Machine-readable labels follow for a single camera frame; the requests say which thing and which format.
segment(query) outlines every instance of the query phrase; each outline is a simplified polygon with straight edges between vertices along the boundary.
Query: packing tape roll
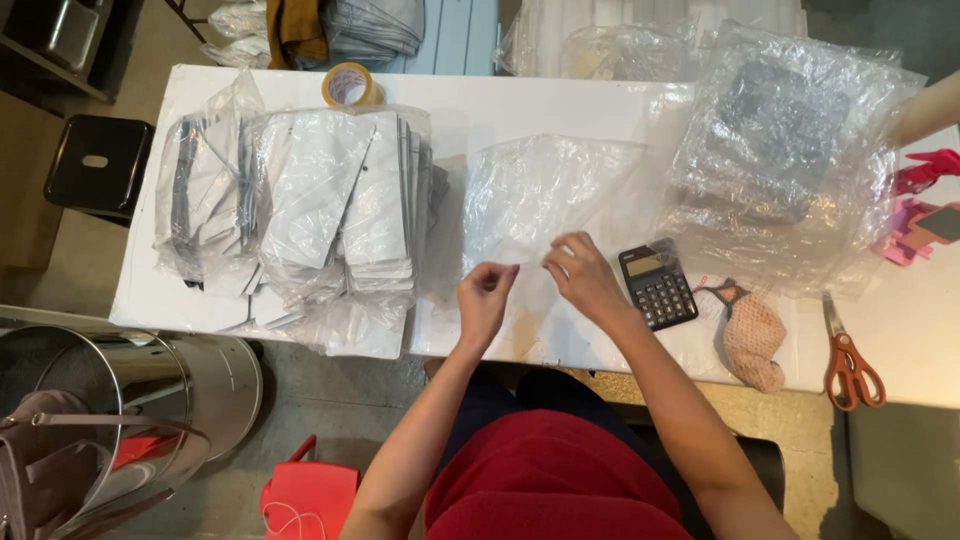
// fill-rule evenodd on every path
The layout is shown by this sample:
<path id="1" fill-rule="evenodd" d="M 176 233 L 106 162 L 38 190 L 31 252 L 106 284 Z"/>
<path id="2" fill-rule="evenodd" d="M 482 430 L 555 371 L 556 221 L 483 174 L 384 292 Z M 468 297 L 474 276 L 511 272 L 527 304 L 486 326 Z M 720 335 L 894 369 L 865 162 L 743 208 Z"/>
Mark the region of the packing tape roll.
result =
<path id="1" fill-rule="evenodd" d="M 380 105 L 383 103 L 383 93 L 366 67 L 346 61 L 334 65 L 326 72 L 324 101 L 331 107 Z"/>

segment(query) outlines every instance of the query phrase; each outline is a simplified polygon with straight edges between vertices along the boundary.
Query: black calculator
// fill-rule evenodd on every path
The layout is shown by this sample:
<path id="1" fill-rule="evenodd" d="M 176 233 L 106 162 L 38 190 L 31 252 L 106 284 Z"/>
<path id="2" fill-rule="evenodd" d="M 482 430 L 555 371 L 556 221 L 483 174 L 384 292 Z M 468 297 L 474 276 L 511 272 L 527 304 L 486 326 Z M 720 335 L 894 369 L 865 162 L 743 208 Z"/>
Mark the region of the black calculator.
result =
<path id="1" fill-rule="evenodd" d="M 672 239 L 625 251 L 619 259 L 627 290 L 648 327 L 658 331 L 697 318 L 700 311 Z"/>

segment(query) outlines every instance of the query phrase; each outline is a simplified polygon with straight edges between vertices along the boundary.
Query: red shirt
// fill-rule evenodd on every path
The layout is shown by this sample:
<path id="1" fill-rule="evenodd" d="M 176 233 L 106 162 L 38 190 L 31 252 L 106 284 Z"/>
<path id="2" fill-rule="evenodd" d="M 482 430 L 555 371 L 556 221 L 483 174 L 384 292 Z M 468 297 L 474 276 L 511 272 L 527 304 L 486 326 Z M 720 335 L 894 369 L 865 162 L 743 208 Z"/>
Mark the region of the red shirt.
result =
<path id="1" fill-rule="evenodd" d="M 426 495 L 427 540 L 689 539 L 663 480 L 622 441 L 551 410 L 477 431 Z"/>

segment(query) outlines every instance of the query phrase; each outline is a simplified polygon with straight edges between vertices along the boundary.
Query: scissor blade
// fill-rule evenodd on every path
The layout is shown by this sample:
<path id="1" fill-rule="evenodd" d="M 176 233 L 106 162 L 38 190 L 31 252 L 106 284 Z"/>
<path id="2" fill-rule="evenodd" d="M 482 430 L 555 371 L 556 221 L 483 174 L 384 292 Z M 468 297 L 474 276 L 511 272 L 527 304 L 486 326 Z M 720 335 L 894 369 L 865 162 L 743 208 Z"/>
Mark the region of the scissor blade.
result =
<path id="1" fill-rule="evenodd" d="M 824 291 L 824 318 L 827 319 L 830 335 L 836 335 L 841 331 L 846 332 L 840 320 L 840 314 L 837 313 L 837 306 L 833 303 L 833 297 L 827 291 Z"/>

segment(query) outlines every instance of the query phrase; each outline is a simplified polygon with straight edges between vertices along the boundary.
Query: woman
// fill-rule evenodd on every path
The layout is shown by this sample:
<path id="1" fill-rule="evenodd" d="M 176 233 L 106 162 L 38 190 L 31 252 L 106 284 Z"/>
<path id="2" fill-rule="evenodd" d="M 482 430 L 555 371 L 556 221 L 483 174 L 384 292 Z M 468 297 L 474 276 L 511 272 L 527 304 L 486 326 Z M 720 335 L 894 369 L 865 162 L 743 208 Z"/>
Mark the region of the woman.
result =
<path id="1" fill-rule="evenodd" d="M 721 540 L 797 538 L 589 235 L 561 235 L 551 248 L 543 267 L 626 357 L 676 469 L 562 372 L 527 374 L 516 397 L 474 373 L 519 270 L 485 262 L 457 288 L 460 340 L 373 459 L 341 538 L 406 538 L 424 495 L 427 540 L 690 538 L 678 504 L 690 494 Z M 673 492 L 667 471 L 683 477 Z"/>

